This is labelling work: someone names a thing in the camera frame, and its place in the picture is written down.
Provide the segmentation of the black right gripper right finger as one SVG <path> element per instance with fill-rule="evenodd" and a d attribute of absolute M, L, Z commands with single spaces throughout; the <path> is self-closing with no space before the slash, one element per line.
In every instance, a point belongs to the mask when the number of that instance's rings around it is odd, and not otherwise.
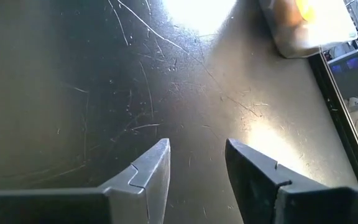
<path fill-rule="evenodd" d="M 325 186 L 235 139 L 225 160 L 244 223 L 358 223 L 358 186 Z"/>

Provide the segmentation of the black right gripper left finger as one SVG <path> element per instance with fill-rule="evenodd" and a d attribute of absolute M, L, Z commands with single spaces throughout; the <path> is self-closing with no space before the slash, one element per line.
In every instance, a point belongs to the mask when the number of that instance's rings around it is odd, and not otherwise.
<path fill-rule="evenodd" d="M 0 190 L 0 223 L 163 223 L 169 185 L 164 138 L 97 187 Z"/>

